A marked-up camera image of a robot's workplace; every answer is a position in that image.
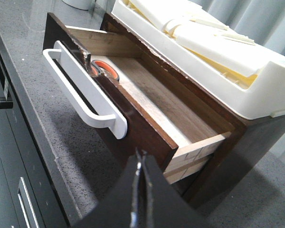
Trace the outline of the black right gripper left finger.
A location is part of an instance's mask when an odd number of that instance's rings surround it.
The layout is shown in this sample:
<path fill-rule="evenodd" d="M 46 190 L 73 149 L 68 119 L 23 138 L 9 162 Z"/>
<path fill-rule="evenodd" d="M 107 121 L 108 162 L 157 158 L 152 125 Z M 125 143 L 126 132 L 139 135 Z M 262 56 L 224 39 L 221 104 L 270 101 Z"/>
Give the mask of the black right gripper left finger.
<path fill-rule="evenodd" d="M 75 228 L 137 228 L 142 156 L 136 150 L 113 189 Z"/>

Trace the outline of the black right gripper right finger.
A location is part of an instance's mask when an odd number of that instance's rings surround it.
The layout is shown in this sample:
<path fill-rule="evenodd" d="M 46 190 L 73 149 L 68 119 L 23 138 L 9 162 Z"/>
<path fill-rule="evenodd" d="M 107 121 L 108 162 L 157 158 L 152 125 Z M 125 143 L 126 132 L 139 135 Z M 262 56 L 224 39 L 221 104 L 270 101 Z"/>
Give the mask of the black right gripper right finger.
<path fill-rule="evenodd" d="M 134 228 L 211 227 L 166 181 L 152 156 L 138 149 L 135 156 L 137 164 L 133 179 Z"/>

